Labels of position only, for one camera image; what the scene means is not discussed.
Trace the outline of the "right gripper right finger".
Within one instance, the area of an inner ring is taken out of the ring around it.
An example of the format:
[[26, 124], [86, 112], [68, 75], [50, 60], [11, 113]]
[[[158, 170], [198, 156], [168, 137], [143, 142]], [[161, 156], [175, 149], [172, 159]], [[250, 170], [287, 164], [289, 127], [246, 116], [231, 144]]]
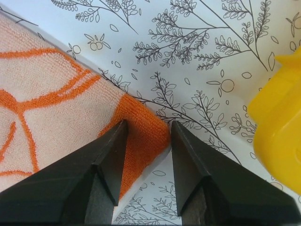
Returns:
[[295, 200], [201, 141], [171, 127], [177, 214], [184, 224], [298, 224]]

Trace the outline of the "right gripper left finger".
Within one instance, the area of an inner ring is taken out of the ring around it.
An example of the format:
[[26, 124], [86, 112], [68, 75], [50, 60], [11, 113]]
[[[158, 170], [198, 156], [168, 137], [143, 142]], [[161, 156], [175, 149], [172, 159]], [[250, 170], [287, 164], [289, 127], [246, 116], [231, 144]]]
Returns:
[[3, 224], [109, 224], [119, 203], [128, 124], [18, 182], [0, 194]]

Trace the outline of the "orange patterned towel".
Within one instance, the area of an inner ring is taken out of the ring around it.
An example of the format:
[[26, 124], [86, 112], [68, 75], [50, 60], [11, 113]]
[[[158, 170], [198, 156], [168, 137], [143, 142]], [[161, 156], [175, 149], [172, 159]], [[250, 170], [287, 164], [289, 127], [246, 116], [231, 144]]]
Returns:
[[111, 82], [6, 16], [0, 17], [0, 188], [129, 126], [120, 202], [169, 149], [169, 127]]

